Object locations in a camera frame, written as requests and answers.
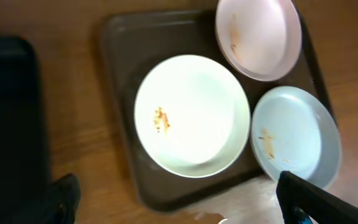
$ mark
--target bowl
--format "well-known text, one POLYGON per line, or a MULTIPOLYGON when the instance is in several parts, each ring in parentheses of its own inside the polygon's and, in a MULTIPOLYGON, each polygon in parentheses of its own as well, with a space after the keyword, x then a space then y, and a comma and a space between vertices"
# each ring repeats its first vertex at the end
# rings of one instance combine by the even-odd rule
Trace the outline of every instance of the bowl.
POLYGON ((229 167, 249 136, 246 94, 217 62, 180 55, 159 63, 137 92, 135 128, 148 155, 182 177, 208 177, 229 167))
POLYGON ((302 32, 291 0, 220 0, 215 26, 226 60, 255 80, 278 80, 298 61, 302 32))
POLYGON ((322 189, 334 182, 342 160, 341 139, 328 110, 310 93, 291 86, 274 88, 258 101, 251 145, 272 179, 289 170, 322 189))

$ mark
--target wooden surface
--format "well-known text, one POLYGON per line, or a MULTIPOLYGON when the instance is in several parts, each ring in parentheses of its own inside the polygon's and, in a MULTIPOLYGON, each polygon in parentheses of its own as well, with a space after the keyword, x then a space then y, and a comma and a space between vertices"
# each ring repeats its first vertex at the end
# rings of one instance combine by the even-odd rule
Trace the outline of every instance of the wooden surface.
MULTIPOLYGON (((295 2, 308 24, 342 136, 342 168, 329 191, 358 207, 358 1, 295 2)), ((215 0, 0 0, 0 34, 20 35, 38 53, 53 176, 78 176, 83 195, 77 223, 217 223, 222 216, 196 220, 192 213, 220 213, 215 208, 227 203, 241 222, 282 223, 279 208, 269 204, 276 202, 266 180, 235 189, 245 203, 218 197, 172 216, 150 212, 135 199, 96 50, 99 26, 122 12, 215 5, 215 0), (269 213, 278 218, 258 219, 269 213)))

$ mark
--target dish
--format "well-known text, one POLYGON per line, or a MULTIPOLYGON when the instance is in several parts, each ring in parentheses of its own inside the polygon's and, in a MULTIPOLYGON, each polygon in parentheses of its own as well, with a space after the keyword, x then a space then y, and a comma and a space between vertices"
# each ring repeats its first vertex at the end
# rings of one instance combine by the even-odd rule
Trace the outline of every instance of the dish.
POLYGON ((341 165, 341 140, 328 110, 291 86, 261 97, 252 118, 251 143, 260 166, 275 180, 289 170, 324 189, 341 165))
POLYGON ((248 77, 277 80, 298 61, 302 31, 291 0, 220 0, 215 26, 226 60, 248 77))
POLYGON ((169 58, 153 68, 137 92, 134 118, 149 156, 165 170, 193 178, 231 165, 250 126, 239 82, 222 65, 197 55, 169 58), (156 121, 156 114, 164 118, 156 121))

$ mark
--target white object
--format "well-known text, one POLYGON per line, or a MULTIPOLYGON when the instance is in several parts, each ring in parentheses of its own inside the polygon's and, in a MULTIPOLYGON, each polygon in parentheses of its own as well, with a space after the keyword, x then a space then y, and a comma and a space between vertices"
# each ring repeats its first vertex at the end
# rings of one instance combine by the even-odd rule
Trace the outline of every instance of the white object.
POLYGON ((260 81, 285 76, 298 61, 302 42, 291 0, 219 0, 216 37, 227 61, 260 81))
POLYGON ((304 90, 281 86, 268 91, 254 110, 251 139, 259 164, 272 179, 289 170, 323 189, 337 176, 342 151, 336 124, 304 90))
POLYGON ((249 105, 239 82, 222 65, 196 55, 153 68, 137 92, 134 116, 149 156, 184 177, 221 172, 238 158, 249 135, 249 105), (159 108, 169 127, 163 119, 154 123, 159 108))

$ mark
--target plate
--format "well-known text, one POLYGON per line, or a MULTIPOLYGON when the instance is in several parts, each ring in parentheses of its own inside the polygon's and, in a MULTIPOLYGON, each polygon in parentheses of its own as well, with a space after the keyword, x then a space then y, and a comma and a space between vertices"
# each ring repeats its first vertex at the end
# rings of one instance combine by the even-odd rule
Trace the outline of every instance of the plate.
POLYGON ((181 55, 145 77, 135 99, 135 127, 149 156, 183 177, 207 177, 242 152, 250 126, 246 94, 217 62, 181 55))
POLYGON ((320 188, 337 176, 341 141, 328 110, 299 88, 281 86, 257 103, 252 118, 252 148, 271 178, 289 170, 320 188))

